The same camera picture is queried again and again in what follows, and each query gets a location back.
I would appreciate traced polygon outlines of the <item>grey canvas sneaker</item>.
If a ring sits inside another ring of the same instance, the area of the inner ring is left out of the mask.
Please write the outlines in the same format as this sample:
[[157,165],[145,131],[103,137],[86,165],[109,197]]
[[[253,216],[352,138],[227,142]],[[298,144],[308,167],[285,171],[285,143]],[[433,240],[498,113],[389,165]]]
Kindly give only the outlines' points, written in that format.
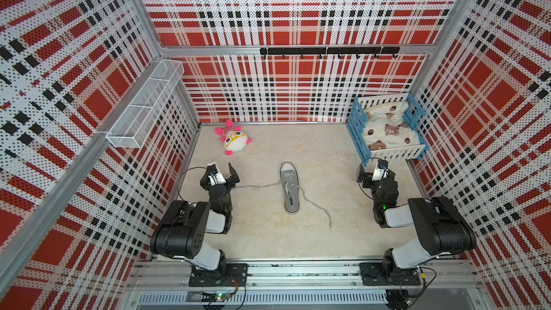
[[295,215],[300,208],[297,169],[291,162],[284,162],[280,167],[279,176],[284,191],[284,209],[289,215]]

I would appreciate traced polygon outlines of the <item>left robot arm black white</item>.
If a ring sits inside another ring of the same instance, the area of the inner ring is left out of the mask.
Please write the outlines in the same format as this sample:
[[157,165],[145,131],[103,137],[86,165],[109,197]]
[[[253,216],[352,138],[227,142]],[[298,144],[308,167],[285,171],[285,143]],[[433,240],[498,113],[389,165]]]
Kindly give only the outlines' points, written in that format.
[[230,175],[223,176],[218,165],[204,167],[199,181],[209,199],[171,202],[154,231],[150,248],[153,255],[169,260],[186,261],[192,267],[191,287],[219,286],[230,277],[225,253],[205,242],[205,235],[227,234],[232,224],[231,190],[240,182],[235,168],[228,165]]

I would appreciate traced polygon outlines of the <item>grey shoelace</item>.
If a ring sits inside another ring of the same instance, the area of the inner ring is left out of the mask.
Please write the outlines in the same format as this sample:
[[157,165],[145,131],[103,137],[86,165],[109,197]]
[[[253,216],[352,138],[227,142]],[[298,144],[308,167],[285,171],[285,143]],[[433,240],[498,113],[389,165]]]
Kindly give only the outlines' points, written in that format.
[[[274,183],[271,183],[271,184],[267,184],[267,185],[241,185],[241,186],[238,186],[238,188],[253,188],[253,189],[264,189],[264,188],[268,188],[268,187],[275,187],[276,185],[281,185],[281,182],[280,180],[278,182],[274,182]],[[304,191],[304,189],[300,186],[299,184],[299,187],[300,187],[300,192],[299,192],[299,197],[302,197],[303,200],[305,200],[306,202],[308,202],[310,205],[313,205],[315,208],[317,208],[318,210],[321,210],[324,215],[327,216],[327,219],[328,219],[328,226],[330,228],[333,227],[333,221],[332,221],[332,217],[329,213],[329,211],[325,208],[323,208],[322,206],[318,205],[317,203],[315,203],[314,201],[310,200],[307,196],[306,196],[306,192]]]

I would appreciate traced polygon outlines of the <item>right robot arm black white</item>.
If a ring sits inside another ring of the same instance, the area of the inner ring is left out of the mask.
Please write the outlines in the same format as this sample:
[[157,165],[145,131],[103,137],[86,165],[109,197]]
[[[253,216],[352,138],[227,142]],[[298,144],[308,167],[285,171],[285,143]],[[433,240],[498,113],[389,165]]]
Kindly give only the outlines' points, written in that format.
[[361,189],[370,190],[373,217],[381,228],[416,230],[416,236],[406,244],[387,249],[381,262],[360,264],[364,285],[417,286],[424,263],[476,248],[474,231],[449,198],[410,198],[397,205],[398,183],[386,166],[368,172],[360,165],[357,183]]

